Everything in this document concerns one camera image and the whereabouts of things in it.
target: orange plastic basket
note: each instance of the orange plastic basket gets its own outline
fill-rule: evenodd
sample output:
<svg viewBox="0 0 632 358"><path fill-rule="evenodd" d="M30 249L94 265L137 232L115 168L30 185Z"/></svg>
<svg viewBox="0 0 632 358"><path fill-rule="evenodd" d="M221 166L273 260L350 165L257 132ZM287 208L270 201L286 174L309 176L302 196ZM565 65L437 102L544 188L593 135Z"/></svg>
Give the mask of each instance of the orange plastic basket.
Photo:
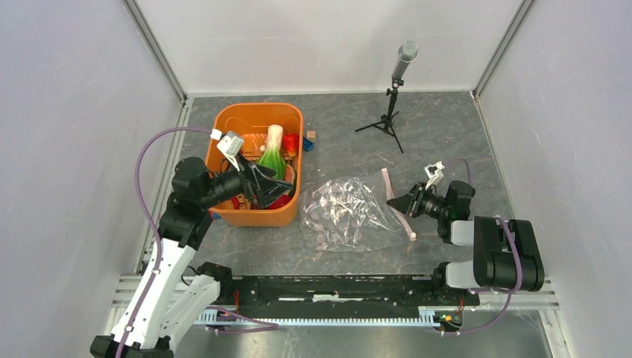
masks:
<svg viewBox="0 0 632 358"><path fill-rule="evenodd" d="M249 160L257 160L262 152L259 147L264 144L270 125L283 127L283 134L296 133L300 137L298 155L293 159L292 168L296 173L296 192L284 207L275 210L251 210L250 203L238 197L239 209L234 208L232 201L225 201L210 211L217 213L223 220L233 226L286 226L298 212L298 195L300 194L300 169L303 161L303 114L298 108L287 103L238 103L224 108L215 119L216 128L222 132L233 131L244 138L241 151ZM217 149L217 141L212 140L206 153L206 166L219 173L224 156ZM282 151L282 156L289 163L289 156Z"/></svg>

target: black tripod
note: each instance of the black tripod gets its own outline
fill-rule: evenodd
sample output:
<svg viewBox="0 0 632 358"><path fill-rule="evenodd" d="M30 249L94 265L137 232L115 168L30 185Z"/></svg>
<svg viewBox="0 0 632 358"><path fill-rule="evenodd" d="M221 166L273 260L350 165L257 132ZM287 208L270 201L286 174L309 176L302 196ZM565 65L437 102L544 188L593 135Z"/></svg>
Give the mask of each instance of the black tripod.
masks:
<svg viewBox="0 0 632 358"><path fill-rule="evenodd" d="M397 134L395 134L395 130L393 129L393 118L397 116L399 111L393 113L393 110L395 109L395 102L397 102L397 93L398 93L397 89L399 88L399 86L402 86L403 84L404 84L404 81L402 80L393 81L393 85L392 85L393 88L386 89L386 95L389 95L391 97L391 101L388 103L388 112L386 114L382 114L379 122L371 123L370 125L365 125L364 127L358 128L355 130L356 132L359 132L367 128L375 127L381 130L382 132L388 134L389 136L392 136L393 138L395 138L395 141L397 142L397 146L399 146L399 150L402 153L404 153L404 150L402 149L402 145L399 143L399 139L397 139Z"/></svg>

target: marble floor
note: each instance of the marble floor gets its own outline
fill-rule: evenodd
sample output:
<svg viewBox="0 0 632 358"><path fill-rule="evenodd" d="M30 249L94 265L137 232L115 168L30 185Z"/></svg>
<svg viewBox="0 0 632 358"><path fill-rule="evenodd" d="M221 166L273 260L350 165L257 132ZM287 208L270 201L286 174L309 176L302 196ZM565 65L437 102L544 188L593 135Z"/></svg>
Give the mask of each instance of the marble floor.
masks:
<svg viewBox="0 0 632 358"><path fill-rule="evenodd" d="M239 102L289 102L303 113L305 129L317 132L314 151L303 156L301 190L327 180L365 176L388 168L396 195L426 179L423 167L438 160L466 158L472 169L476 195L473 215L508 216L507 197L492 157L486 133L468 92L402 92L394 127L405 153L390 136L376 129L354 133L375 122L386 111L384 93L231 96L196 98L188 126L211 128L217 114ZM187 133L181 157L204 158L208 137ZM438 186L445 194L451 180L466 180L462 163L449 166ZM287 227L230 227L213 222L192 261L233 269L234 274L420 274L432 273L443 261L471 258L471 250L445 245L434 219L409 219L418 240L368 252L322 252L301 235L298 216Z"/></svg>

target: clear plastic bag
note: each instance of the clear plastic bag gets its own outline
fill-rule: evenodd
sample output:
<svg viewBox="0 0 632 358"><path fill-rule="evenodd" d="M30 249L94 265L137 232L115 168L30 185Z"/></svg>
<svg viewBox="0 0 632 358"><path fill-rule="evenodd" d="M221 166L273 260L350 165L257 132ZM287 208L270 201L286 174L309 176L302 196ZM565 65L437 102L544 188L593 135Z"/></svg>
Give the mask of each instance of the clear plastic bag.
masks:
<svg viewBox="0 0 632 358"><path fill-rule="evenodd" d="M300 227L320 251L371 251L408 242L402 223L386 204L380 172L327 181L300 197Z"/></svg>

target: white wall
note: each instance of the white wall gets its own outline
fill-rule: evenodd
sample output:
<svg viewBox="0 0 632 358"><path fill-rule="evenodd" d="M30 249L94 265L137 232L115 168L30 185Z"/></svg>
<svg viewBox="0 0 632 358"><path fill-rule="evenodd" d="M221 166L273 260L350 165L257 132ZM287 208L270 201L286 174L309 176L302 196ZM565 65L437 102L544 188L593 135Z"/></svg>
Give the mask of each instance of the white wall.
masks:
<svg viewBox="0 0 632 358"><path fill-rule="evenodd" d="M538 1L482 96L577 357L629 357L632 2Z"/></svg>
<svg viewBox="0 0 632 358"><path fill-rule="evenodd" d="M471 90L520 0L139 0L185 91Z"/></svg>
<svg viewBox="0 0 632 358"><path fill-rule="evenodd" d="M0 48L0 356L87 357L179 104L120 1L3 1Z"/></svg>

